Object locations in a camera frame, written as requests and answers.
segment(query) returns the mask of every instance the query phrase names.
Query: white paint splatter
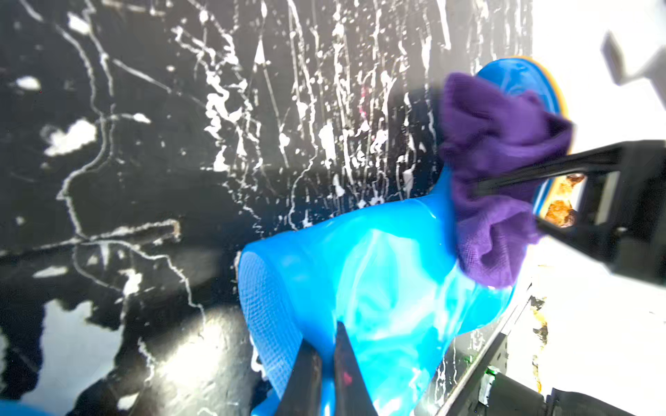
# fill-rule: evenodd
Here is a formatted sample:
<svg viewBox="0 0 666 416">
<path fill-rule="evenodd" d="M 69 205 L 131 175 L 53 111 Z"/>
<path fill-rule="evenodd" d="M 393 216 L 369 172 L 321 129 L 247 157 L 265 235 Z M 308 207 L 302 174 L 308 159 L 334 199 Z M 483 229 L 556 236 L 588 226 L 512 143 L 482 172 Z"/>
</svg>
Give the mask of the white paint splatter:
<svg viewBox="0 0 666 416">
<path fill-rule="evenodd" d="M 21 402 L 64 415 L 74 407 L 83 390 L 113 369 L 124 327 L 110 331 L 88 323 L 86 319 L 93 312 L 91 301 L 65 311 L 57 300 L 52 300 L 46 304 L 45 312 L 40 340 L 43 364 L 36 388 L 24 394 Z"/>
<path fill-rule="evenodd" d="M 305 118 L 305 114 L 308 112 L 308 105 L 302 101 L 296 101 L 296 108 L 298 108 L 298 115 L 300 119 Z"/>
<path fill-rule="evenodd" d="M 242 116 L 243 116 L 243 109 L 242 107 L 239 107 L 238 110 L 229 113 L 229 117 L 227 117 L 227 120 L 229 120 L 230 122 L 237 122 L 238 120 L 240 120 Z"/>
<path fill-rule="evenodd" d="M 319 139 L 322 141 L 322 147 L 326 152 L 326 161 L 324 163 L 328 169 L 331 166 L 331 160 L 336 160 L 333 125 L 330 122 L 327 122 L 326 125 L 319 130 Z"/>
<path fill-rule="evenodd" d="M 66 266 L 49 266 L 45 269 L 39 270 L 33 274 L 33 277 L 36 279 L 41 278 L 52 278 L 55 276 L 62 276 L 66 274 L 69 269 Z"/>
<path fill-rule="evenodd" d="M 134 269 L 118 270 L 118 273 L 127 277 L 127 282 L 125 282 L 125 286 L 123 288 L 123 295 L 129 296 L 139 291 L 139 286 L 141 285 L 141 280 L 143 278 L 141 273 L 137 273 L 137 271 Z"/>
<path fill-rule="evenodd" d="M 333 28 L 333 36 L 344 36 L 344 26 L 341 23 L 336 23 L 335 28 Z"/>
<path fill-rule="evenodd" d="M 313 226 L 312 221 L 310 221 L 310 219 L 308 218 L 308 210 L 305 210 L 305 218 L 303 218 L 302 224 L 303 224 L 303 228 Z"/>
<path fill-rule="evenodd" d="M 340 178 L 338 174 L 333 175 L 333 186 L 335 186 L 335 195 L 341 197 L 344 195 L 344 188 L 340 186 Z"/>
<path fill-rule="evenodd" d="M 69 11 L 67 12 L 67 18 L 69 19 L 67 21 L 67 26 L 69 26 L 70 29 L 79 32 L 82 35 L 90 34 L 90 25 L 85 20 Z"/>
<path fill-rule="evenodd" d="M 146 123 L 146 124 L 151 123 L 151 120 L 148 117 L 146 117 L 144 114 L 141 114 L 140 112 L 138 112 L 137 114 L 134 114 L 133 118 L 134 118 L 135 121 L 138 121 L 138 122 L 143 122 L 143 123 Z"/>
<path fill-rule="evenodd" d="M 245 143 L 243 143 L 243 137 L 238 138 L 238 146 L 236 147 L 236 154 L 239 156 L 247 156 L 245 151 Z"/>
<path fill-rule="evenodd" d="M 280 133 L 280 147 L 286 147 L 289 144 L 289 136 Z"/>
<path fill-rule="evenodd" d="M 375 136 L 375 140 L 370 145 L 370 153 L 375 153 L 379 152 L 382 149 L 382 146 L 386 141 L 388 140 L 388 130 L 382 129 L 382 130 L 377 130 L 377 135 Z"/>
<path fill-rule="evenodd" d="M 256 46 L 256 53 L 254 54 L 254 63 L 257 65 L 262 65 L 266 63 L 266 58 L 264 57 L 264 41 L 259 38 L 259 44 Z"/>
<path fill-rule="evenodd" d="M 28 90 L 28 91 L 39 91 L 41 90 L 41 83 L 39 82 L 39 79 L 35 77 L 31 77 L 30 75 L 26 75 L 25 77 L 21 77 L 14 81 L 16 83 L 16 86 L 19 87 L 20 89 Z"/>
<path fill-rule="evenodd" d="M 47 156 L 61 156 L 71 153 L 97 139 L 97 128 L 85 118 L 74 122 L 64 133 L 59 128 L 48 137 L 50 146 L 44 150 Z"/>
<path fill-rule="evenodd" d="M 134 402 L 137 401 L 138 393 L 134 393 L 129 396 L 122 396 L 118 400 L 118 410 L 129 410 L 134 405 Z"/>
<path fill-rule="evenodd" d="M 375 191 L 375 195 L 370 199 L 370 205 L 377 205 L 383 203 L 384 203 L 384 197 L 379 195 L 377 191 Z"/>
<path fill-rule="evenodd" d="M 224 149 L 220 150 L 217 152 L 217 156 L 215 156 L 215 161 L 212 164 L 212 169 L 215 172 L 228 172 L 229 171 L 229 165 L 224 163 Z"/>
</svg>

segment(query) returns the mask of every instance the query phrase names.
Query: black metal surface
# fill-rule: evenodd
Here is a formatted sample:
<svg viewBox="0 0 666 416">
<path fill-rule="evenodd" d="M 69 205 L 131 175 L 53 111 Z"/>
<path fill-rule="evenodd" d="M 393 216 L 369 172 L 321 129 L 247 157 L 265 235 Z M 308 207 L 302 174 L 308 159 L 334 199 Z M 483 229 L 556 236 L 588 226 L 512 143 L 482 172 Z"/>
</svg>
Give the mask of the black metal surface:
<svg viewBox="0 0 666 416">
<path fill-rule="evenodd" d="M 8 0 L 0 37 L 0 398 L 248 415 L 270 384 L 240 251 L 426 194 L 439 86 L 530 55 L 531 1 Z"/>
<path fill-rule="evenodd" d="M 319 416 L 321 407 L 322 358 L 303 340 L 275 416 Z"/>
<path fill-rule="evenodd" d="M 464 386 L 460 388 L 460 393 L 451 404 L 448 415 L 451 416 L 468 416 L 473 414 L 477 403 L 479 403 L 479 386 L 484 373 L 495 360 L 502 360 L 502 352 L 506 351 L 506 335 L 500 332 L 493 342 L 488 347 L 486 354 L 481 357 L 476 368 L 470 375 Z"/>
<path fill-rule="evenodd" d="M 342 322 L 338 322 L 334 363 L 335 416 L 377 416 Z"/>
<path fill-rule="evenodd" d="M 547 416 L 633 416 L 606 402 L 574 391 L 553 389 L 547 399 Z M 655 403 L 656 409 L 662 409 Z"/>
<path fill-rule="evenodd" d="M 488 399 L 488 416 L 545 416 L 543 396 L 502 373 L 495 376 Z"/>
</svg>

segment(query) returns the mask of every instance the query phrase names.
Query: purple rag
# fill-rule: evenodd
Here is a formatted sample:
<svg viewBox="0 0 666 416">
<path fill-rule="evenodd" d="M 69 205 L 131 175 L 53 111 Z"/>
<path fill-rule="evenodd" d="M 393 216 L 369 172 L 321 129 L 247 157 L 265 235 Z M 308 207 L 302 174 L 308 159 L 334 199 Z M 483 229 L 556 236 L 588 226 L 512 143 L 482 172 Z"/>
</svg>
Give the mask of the purple rag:
<svg viewBox="0 0 666 416">
<path fill-rule="evenodd" d="M 512 286 L 527 245 L 539 240 L 531 201 L 540 182 L 481 198 L 471 192 L 480 179 L 565 156 L 571 122 L 545 111 L 531 91 L 510 97 L 483 79 L 460 73 L 448 77 L 440 112 L 445 140 L 439 155 L 452 170 L 462 268 L 487 286 Z"/>
</svg>

